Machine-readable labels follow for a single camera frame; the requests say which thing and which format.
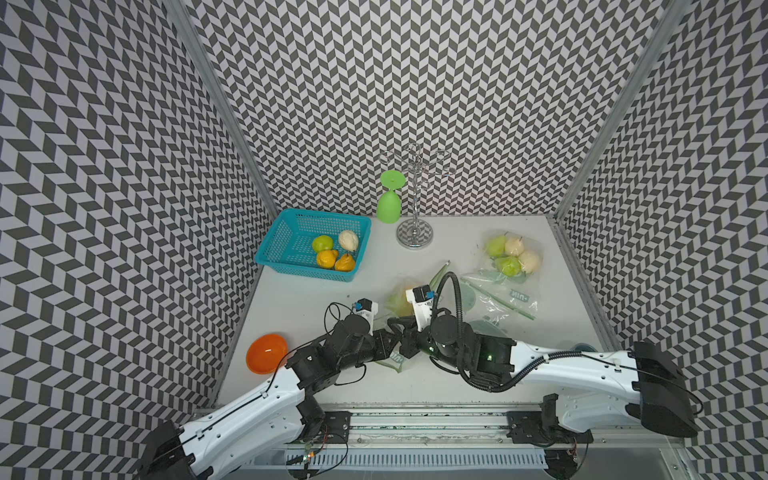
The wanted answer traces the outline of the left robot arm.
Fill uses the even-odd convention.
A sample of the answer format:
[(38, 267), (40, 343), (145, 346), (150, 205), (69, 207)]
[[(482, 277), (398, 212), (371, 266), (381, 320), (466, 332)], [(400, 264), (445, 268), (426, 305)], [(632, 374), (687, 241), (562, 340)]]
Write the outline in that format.
[(325, 418), (315, 394), (333, 386), (343, 370), (387, 358), (401, 338), (348, 315), (281, 359), (248, 393), (183, 426), (167, 421), (153, 430), (135, 478), (221, 479), (278, 445), (313, 439)]

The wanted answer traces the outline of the zip-top bag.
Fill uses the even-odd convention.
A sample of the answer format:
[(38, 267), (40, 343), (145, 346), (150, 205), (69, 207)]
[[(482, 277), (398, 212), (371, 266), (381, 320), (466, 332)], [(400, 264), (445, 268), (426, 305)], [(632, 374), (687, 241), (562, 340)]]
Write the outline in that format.
[(509, 335), (502, 328), (500, 328), (498, 325), (494, 324), (493, 322), (485, 319), (472, 321), (469, 323), (469, 325), (472, 327), (473, 331), (477, 334), (493, 336), (493, 337), (509, 338)]
[[(522, 237), (526, 250), (533, 250), (541, 256), (542, 264), (540, 269), (532, 275), (526, 275), (521, 272), (515, 277), (507, 277), (499, 272), (494, 265), (496, 258), (490, 258), (484, 250), (486, 242), (499, 235)], [(461, 281), (492, 300), (499, 307), (514, 311), (529, 320), (535, 320), (538, 317), (541, 300), (540, 279), (544, 263), (543, 245), (518, 232), (491, 229), (482, 233), (477, 255), (476, 267), (462, 274), (460, 277)]]
[[(432, 291), (435, 293), (433, 309), (432, 309), (433, 316), (431, 321), (435, 319), (442, 312), (452, 314), (452, 312), (445, 306), (440, 307), (438, 305), (438, 298), (436, 297), (437, 288), (440, 282), (442, 281), (442, 278), (447, 273), (449, 266), (450, 266), (450, 261), (445, 262), (444, 265), (441, 267), (441, 269), (434, 275), (432, 280), (428, 283)], [(405, 292), (407, 290), (413, 289), (418, 286), (422, 286), (422, 284), (420, 284), (414, 279), (407, 278), (406, 280), (403, 280), (394, 289), (390, 297), (385, 300), (384, 306), (381, 308), (380, 312), (377, 314), (374, 320), (374, 325), (373, 325), (374, 330), (386, 329), (387, 331), (399, 334), (399, 343), (393, 350), (390, 357), (385, 360), (376, 361), (378, 365), (393, 369), (397, 373), (403, 373), (412, 364), (412, 359), (416, 357), (414, 356), (411, 359), (404, 358), (399, 353), (399, 347), (400, 347), (400, 340), (401, 340), (401, 335), (403, 331), (407, 329), (417, 329), (416, 320), (413, 314), (413, 309), (412, 309), (412, 306), (406, 300)]]

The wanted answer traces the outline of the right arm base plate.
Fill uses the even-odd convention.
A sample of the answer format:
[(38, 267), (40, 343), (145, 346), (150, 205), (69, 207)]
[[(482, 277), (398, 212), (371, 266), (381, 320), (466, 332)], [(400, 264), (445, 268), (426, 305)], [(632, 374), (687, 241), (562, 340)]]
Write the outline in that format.
[(508, 411), (507, 437), (514, 444), (530, 444), (547, 448), (555, 444), (591, 444), (594, 437), (590, 431), (572, 432), (559, 424), (555, 414), (541, 411)]

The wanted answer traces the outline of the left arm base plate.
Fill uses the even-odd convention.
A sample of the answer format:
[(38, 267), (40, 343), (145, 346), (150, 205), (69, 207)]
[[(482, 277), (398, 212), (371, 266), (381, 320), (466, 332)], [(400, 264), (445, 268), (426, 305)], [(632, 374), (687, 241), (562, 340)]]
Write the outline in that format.
[(350, 411), (329, 411), (322, 417), (315, 415), (304, 425), (299, 442), (346, 444), (351, 429), (352, 413)]

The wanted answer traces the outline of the yellow pear bag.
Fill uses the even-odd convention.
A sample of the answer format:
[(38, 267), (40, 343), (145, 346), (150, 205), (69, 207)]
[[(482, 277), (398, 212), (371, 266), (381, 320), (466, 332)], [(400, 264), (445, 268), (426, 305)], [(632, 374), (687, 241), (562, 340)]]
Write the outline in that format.
[(351, 254), (343, 254), (334, 265), (334, 269), (339, 272), (351, 272), (356, 268), (356, 260)]
[(316, 263), (323, 269), (334, 269), (339, 252), (334, 249), (322, 250), (316, 255)]

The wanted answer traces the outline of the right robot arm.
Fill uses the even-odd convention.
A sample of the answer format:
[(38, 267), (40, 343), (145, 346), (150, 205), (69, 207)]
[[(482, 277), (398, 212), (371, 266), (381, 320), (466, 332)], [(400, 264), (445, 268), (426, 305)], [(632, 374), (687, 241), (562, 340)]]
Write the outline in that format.
[(424, 328), (413, 317), (390, 318), (387, 325), (400, 340), (401, 355), (427, 354), (474, 389), (501, 394), (542, 383), (577, 390), (572, 400), (550, 394), (555, 405), (542, 416), (546, 428), (584, 433), (633, 420), (668, 437), (694, 438), (699, 432), (692, 406), (697, 396), (672, 355), (652, 343), (614, 352), (555, 350), (478, 333), (450, 314)]

